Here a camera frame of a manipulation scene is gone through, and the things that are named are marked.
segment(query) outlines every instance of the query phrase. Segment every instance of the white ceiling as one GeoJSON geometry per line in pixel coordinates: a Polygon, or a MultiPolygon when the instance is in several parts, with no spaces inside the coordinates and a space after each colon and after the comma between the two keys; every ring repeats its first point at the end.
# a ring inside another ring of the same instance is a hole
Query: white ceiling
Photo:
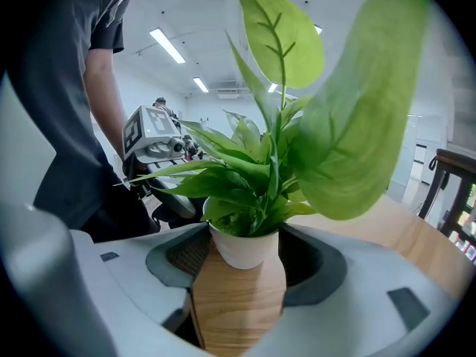
{"type": "MultiPolygon", "coordinates": [[[[289,91],[299,97],[317,91],[332,72],[344,48],[354,16],[364,0],[291,1],[324,29],[321,33],[325,56],[323,74],[309,88],[289,91]]],[[[203,94],[193,82],[194,77],[200,77],[210,90],[242,87],[226,31],[248,64],[266,81],[246,45],[238,0],[131,0],[124,16],[126,49],[118,57],[185,97],[203,94]],[[149,35],[156,28],[162,29],[185,58],[185,63],[177,64],[149,35]]],[[[469,116],[465,112],[470,115],[476,113],[473,100],[465,99],[464,103],[457,104],[463,98],[457,98],[462,93],[454,89],[458,83],[465,83],[467,88],[470,83],[461,81],[465,78],[473,81],[474,75],[470,67],[462,68],[462,64],[470,62],[454,39],[455,32],[451,25],[437,9],[434,9],[428,32],[412,112],[438,115],[445,120],[448,118],[448,126],[452,127],[453,117],[468,120],[469,116]]]]}
{"type": "MultiPolygon", "coordinates": [[[[324,80],[337,62],[354,15],[364,0],[291,1],[324,29],[324,80]]],[[[226,31],[245,60],[260,73],[247,49],[238,0],[131,0],[124,16],[126,50],[119,57],[127,58],[166,87],[188,96],[201,94],[193,77],[200,77],[209,89],[241,87],[226,31]],[[185,58],[184,64],[175,63],[149,35],[155,28],[163,30],[185,58]]],[[[315,90],[314,86],[301,94],[315,90]]]]}

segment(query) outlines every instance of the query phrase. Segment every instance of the fluorescent light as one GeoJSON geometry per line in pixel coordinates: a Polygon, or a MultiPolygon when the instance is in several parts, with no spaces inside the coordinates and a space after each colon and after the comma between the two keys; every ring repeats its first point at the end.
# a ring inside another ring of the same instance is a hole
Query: fluorescent light
{"type": "Polygon", "coordinates": [[[197,85],[199,85],[199,88],[203,92],[208,92],[207,88],[205,87],[205,85],[203,84],[203,82],[200,78],[193,78],[193,82],[195,82],[197,85]]]}
{"type": "Polygon", "coordinates": [[[162,30],[155,29],[152,32],[150,32],[150,35],[155,38],[155,41],[157,41],[159,44],[162,45],[162,48],[164,48],[167,51],[167,53],[170,54],[177,63],[185,62],[184,57],[182,57],[180,53],[177,51],[177,49],[173,47],[169,39],[162,33],[162,30]]]}

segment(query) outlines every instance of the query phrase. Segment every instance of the person in background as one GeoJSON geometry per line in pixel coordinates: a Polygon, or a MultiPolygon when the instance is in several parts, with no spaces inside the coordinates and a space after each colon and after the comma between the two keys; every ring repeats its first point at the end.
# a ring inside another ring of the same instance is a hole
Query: person in background
{"type": "Polygon", "coordinates": [[[172,111],[172,109],[170,109],[169,107],[166,106],[166,101],[165,101],[165,98],[164,97],[160,97],[160,98],[157,98],[155,100],[155,102],[152,104],[155,108],[157,109],[162,109],[164,110],[167,115],[170,116],[170,119],[172,119],[172,122],[175,124],[175,126],[177,127],[177,130],[181,133],[181,127],[180,127],[180,123],[179,123],[179,117],[175,114],[174,111],[172,111]]]}
{"type": "Polygon", "coordinates": [[[183,137],[185,142],[186,158],[188,161],[193,159],[193,156],[198,155],[199,159],[203,159],[203,150],[200,148],[199,144],[192,139],[190,135],[184,135],[183,137]]]}
{"type": "Polygon", "coordinates": [[[130,0],[48,0],[7,67],[27,113],[57,155],[34,206],[94,242],[158,231],[147,209],[114,173],[94,135],[90,113],[123,159],[126,124],[112,55],[124,49],[130,0]]]}

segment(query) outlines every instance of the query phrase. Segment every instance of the potted plant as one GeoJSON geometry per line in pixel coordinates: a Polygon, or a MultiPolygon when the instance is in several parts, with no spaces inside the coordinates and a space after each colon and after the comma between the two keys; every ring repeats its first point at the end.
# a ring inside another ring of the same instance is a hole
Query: potted plant
{"type": "Polygon", "coordinates": [[[239,0],[249,48],[262,73],[281,85],[280,105],[231,49],[266,122],[226,112],[231,138],[200,123],[181,121],[210,156],[148,176],[185,176],[164,192],[209,197],[203,220],[216,246],[236,268],[259,265],[280,224],[297,214],[350,219],[385,191],[405,132],[428,16],[428,0],[367,0],[344,52],[315,95],[288,101],[324,66],[311,19],[287,0],[239,0]]]}

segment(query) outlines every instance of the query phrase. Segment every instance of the black pants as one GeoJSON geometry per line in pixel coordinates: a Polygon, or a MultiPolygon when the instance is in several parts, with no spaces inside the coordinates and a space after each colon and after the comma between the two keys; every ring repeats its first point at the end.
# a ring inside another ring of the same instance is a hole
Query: black pants
{"type": "Polygon", "coordinates": [[[112,187],[103,206],[81,228],[93,242],[139,237],[157,233],[144,203],[123,185],[112,187]]]}

